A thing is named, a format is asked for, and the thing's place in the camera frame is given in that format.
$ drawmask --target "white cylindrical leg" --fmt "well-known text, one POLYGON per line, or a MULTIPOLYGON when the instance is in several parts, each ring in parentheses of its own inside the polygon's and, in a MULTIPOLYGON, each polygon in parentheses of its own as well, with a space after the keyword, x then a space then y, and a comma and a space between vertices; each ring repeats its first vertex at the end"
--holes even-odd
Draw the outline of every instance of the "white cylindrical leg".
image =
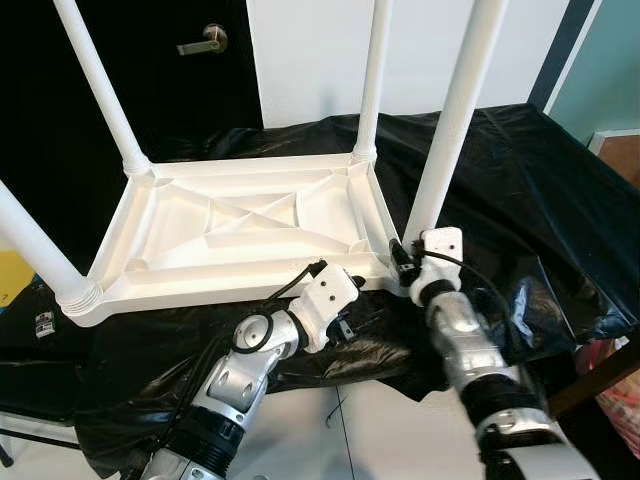
POLYGON ((0 212, 0 233, 51 287, 62 310, 74 314, 90 309, 100 288, 75 269, 2 181, 0 212))
POLYGON ((403 237, 435 228, 498 38, 508 0, 476 0, 403 237))
POLYGON ((376 0, 373 9, 371 37, 369 39, 362 107, 360 108, 358 139, 353 148, 353 157, 359 161, 368 160, 373 162, 376 159, 376 127, 378 124, 378 112, 380 111, 382 76, 384 73, 384 61, 387 56, 392 10, 393 0, 376 0))
POLYGON ((58 15, 60 15, 64 29, 71 40, 71 45, 91 86, 93 95, 100 106, 102 115, 109 126, 111 135, 120 150, 125 173, 138 175, 148 171, 151 168, 149 159, 142 153, 131 130, 76 2, 74 0, 53 0, 53 3, 58 10, 58 15))

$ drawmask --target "yellow object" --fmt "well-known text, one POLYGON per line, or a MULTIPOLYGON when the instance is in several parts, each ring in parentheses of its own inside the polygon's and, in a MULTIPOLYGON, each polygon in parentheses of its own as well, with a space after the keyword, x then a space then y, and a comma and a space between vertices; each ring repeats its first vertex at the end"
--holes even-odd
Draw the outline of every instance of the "yellow object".
POLYGON ((17 252, 0 252, 0 308, 9 306, 31 283, 34 273, 17 252))

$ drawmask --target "black plastic sheet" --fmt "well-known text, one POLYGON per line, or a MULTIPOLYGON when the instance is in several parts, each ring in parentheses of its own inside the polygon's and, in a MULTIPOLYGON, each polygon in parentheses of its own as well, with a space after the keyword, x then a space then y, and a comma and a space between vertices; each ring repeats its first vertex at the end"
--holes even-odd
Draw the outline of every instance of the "black plastic sheet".
MULTIPOLYGON (((376 175, 400 235, 437 119, 380 116, 376 175)), ((165 139, 154 161, 348 152, 356 131, 357 117, 340 116, 165 139)), ((463 229, 465 261, 498 286, 513 321, 504 321, 486 286, 465 271, 463 290, 503 353, 527 361, 637 328, 639 209, 632 186, 553 121, 518 105, 474 114, 439 224, 463 229)), ((212 338, 214 358, 228 351, 235 324, 255 305, 115 315, 95 328, 74 418, 96 471, 124 469, 132 451, 152 447, 194 358, 212 338)), ((418 400, 445 388, 422 315, 406 299, 366 292, 349 317, 355 341, 279 363, 269 391, 380 379, 418 400)))

